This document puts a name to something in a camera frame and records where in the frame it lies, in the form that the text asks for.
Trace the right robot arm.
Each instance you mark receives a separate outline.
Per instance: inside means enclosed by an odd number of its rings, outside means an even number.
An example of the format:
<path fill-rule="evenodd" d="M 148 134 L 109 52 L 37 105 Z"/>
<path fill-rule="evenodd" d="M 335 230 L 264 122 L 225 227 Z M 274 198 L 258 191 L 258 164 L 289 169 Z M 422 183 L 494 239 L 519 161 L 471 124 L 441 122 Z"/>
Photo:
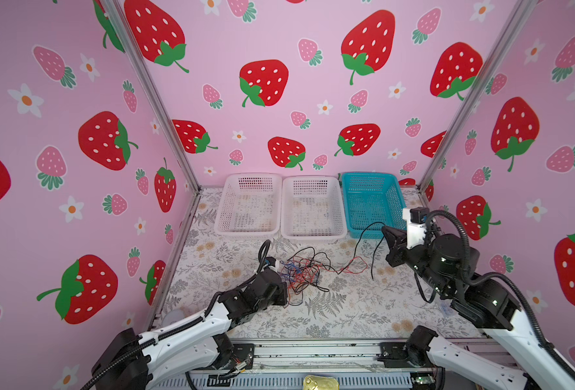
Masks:
<path fill-rule="evenodd" d="M 426 302 L 449 300 L 453 310 L 517 364 L 497 364 L 419 326 L 406 341 L 411 365 L 454 371 L 485 389 L 575 389 L 575 367 L 546 339 L 521 290 L 502 273 L 476 273 L 479 251 L 471 247 L 464 224 L 454 214 L 406 208 L 403 219 L 404 230 L 381 228 L 388 264 L 408 266 L 417 286 L 431 288 Z"/>

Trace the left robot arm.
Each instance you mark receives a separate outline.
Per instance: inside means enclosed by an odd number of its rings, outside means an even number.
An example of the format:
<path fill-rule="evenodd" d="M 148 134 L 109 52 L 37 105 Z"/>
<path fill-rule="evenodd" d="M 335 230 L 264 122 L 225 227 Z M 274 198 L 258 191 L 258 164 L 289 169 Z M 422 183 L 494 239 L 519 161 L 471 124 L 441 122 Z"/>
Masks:
<path fill-rule="evenodd" d="M 216 292 L 205 310 L 164 328 L 136 334 L 121 331 L 92 369 L 86 389 L 151 389 L 177 375 L 214 369 L 218 381 L 231 380 L 252 362 L 238 354 L 227 333 L 256 313 L 288 303 L 288 287 L 276 271 L 266 240 L 255 274 L 234 289 Z"/>

